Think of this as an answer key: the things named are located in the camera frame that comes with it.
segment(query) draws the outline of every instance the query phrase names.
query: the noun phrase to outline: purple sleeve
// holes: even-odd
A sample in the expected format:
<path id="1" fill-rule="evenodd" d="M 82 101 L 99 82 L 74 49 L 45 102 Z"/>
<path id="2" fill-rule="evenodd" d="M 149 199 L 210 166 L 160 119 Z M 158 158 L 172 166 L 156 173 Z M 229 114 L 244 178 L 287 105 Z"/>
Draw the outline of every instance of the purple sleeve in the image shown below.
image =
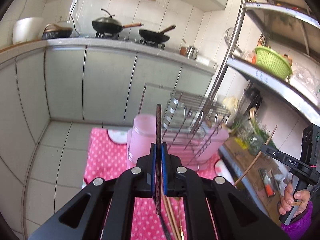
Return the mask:
<path id="1" fill-rule="evenodd" d="M 309 201 L 307 212 L 303 215 L 303 217 L 288 226 L 281 224 L 282 230 L 289 235 L 291 240 L 300 239 L 311 225 L 311 213 L 312 202 Z"/>

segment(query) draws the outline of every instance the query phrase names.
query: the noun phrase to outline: frying pan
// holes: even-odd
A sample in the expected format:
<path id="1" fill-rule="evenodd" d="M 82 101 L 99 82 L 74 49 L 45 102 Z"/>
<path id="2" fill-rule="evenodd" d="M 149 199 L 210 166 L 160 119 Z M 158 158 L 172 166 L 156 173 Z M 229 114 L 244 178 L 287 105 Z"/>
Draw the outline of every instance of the frying pan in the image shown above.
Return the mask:
<path id="1" fill-rule="evenodd" d="M 121 22 L 112 18 L 114 15 L 111 15 L 105 9 L 101 8 L 101 10 L 107 12 L 109 14 L 109 17 L 100 17 L 100 18 L 92 21 L 92 27 L 98 33 L 116 34 L 116 33 L 121 32 L 124 28 L 142 26 L 141 23 L 132 23 L 132 24 L 127 24 L 127 25 L 122 25 Z"/>
<path id="2" fill-rule="evenodd" d="M 159 33 L 140 29 L 139 34 L 142 38 L 144 38 L 147 41 L 153 41 L 155 43 L 163 43 L 170 39 L 170 37 L 167 35 L 164 35 L 164 33 L 170 30 L 173 30 L 175 27 L 176 27 L 175 25 L 171 25 Z"/>

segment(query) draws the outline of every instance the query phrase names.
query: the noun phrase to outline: blue gripper pad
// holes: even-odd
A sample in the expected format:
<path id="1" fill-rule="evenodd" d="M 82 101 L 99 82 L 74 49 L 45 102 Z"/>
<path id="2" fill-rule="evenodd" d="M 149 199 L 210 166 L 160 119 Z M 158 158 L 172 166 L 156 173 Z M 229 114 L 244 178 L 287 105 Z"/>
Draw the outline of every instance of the blue gripper pad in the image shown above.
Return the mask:
<path id="1" fill-rule="evenodd" d="M 156 145 L 153 146 L 153 156 L 152 156 L 152 178 L 151 178 L 151 192 L 153 196 L 156 196 Z"/>
<path id="2" fill-rule="evenodd" d="M 167 176 L 167 167 L 166 167 L 166 162 L 165 162 L 165 152 L 164 152 L 163 144 L 161 144 L 161 166 L 162 166 L 163 193 L 164 193 L 164 195 L 167 195 L 168 176 Z"/>

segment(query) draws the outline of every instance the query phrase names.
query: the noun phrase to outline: cabinet door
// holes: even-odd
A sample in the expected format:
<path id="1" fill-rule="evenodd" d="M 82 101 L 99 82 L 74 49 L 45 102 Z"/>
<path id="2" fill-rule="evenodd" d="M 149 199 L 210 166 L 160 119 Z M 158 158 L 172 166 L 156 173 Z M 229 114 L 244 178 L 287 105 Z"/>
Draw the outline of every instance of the cabinet door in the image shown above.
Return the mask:
<path id="1" fill-rule="evenodd" d="M 123 124 L 136 53 L 87 49 L 84 67 L 84 119 Z"/>
<path id="2" fill-rule="evenodd" d="M 50 120 L 44 87 L 44 50 L 17 58 L 17 80 L 23 112 L 37 142 Z"/>
<path id="3" fill-rule="evenodd" d="M 82 120 L 82 77 L 85 48 L 48 48 L 45 84 L 51 118 Z"/>
<path id="4" fill-rule="evenodd" d="M 176 90 L 204 96 L 211 78 L 210 73 L 183 65 Z"/>
<path id="5" fill-rule="evenodd" d="M 21 182 L 24 182 L 34 147 L 23 116 L 13 62 L 0 70 L 0 155 Z"/>
<path id="6" fill-rule="evenodd" d="M 138 54 L 125 112 L 126 125 L 131 125 L 138 114 L 145 83 L 174 88 L 181 65 L 170 60 Z M 170 91 L 148 86 L 140 113 L 156 115 L 156 105 L 161 104 L 164 111 L 169 99 Z"/>
<path id="7" fill-rule="evenodd" d="M 9 227 L 21 232 L 21 196 L 23 185 L 0 160 L 0 212 Z"/>

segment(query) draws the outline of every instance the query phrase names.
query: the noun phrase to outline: gold spoon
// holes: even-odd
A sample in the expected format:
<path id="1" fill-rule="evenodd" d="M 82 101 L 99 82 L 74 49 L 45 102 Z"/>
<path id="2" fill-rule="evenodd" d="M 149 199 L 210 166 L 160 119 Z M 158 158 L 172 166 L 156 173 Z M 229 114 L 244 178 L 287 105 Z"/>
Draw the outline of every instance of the gold spoon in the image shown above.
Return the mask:
<path id="1" fill-rule="evenodd" d="M 184 240 L 184 235 L 183 235 L 183 231 L 182 231 L 182 223 L 181 223 L 181 217 L 180 217 L 180 205 L 179 205 L 179 201 L 181 199 L 181 197 L 175 197 L 174 198 L 177 202 L 178 202 L 178 215 L 179 215 L 179 230 L 180 230 L 180 234 L 181 234 L 181 239 Z"/>

